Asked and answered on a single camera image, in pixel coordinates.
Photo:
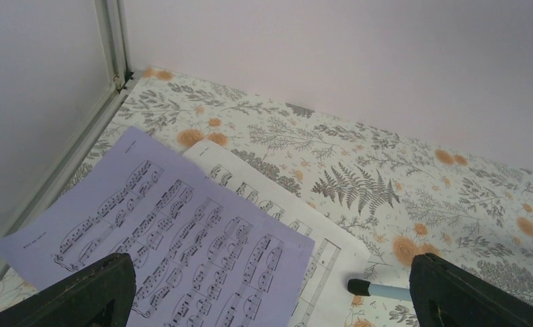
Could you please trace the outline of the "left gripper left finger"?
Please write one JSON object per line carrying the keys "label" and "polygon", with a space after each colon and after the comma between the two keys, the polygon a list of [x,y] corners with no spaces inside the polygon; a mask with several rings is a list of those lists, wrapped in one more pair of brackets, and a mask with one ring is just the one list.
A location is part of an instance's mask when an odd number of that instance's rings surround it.
{"label": "left gripper left finger", "polygon": [[0,312],[0,326],[126,326],[135,270],[127,253],[112,253]]}

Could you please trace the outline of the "lavender sheet music page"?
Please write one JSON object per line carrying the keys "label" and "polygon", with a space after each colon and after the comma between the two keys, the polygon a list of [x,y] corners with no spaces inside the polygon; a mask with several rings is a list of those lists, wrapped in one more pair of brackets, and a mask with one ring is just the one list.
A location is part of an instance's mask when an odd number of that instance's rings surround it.
{"label": "lavender sheet music page", "polygon": [[39,290],[129,254],[129,326],[287,326],[313,247],[136,127],[38,218],[0,239],[0,255]]}

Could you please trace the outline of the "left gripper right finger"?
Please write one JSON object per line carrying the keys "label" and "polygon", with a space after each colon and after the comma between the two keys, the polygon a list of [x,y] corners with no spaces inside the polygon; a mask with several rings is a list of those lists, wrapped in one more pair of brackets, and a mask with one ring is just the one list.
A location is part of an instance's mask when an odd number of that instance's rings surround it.
{"label": "left gripper right finger", "polygon": [[533,326],[533,306],[427,253],[413,258],[410,295],[420,326]]}

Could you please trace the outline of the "light blue music stand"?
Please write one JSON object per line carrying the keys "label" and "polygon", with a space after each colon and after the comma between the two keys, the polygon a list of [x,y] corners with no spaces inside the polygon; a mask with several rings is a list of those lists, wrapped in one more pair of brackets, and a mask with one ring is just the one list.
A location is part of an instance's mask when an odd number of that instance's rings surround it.
{"label": "light blue music stand", "polygon": [[410,290],[407,288],[380,285],[363,279],[349,279],[346,288],[355,296],[380,296],[394,300],[412,301]]}

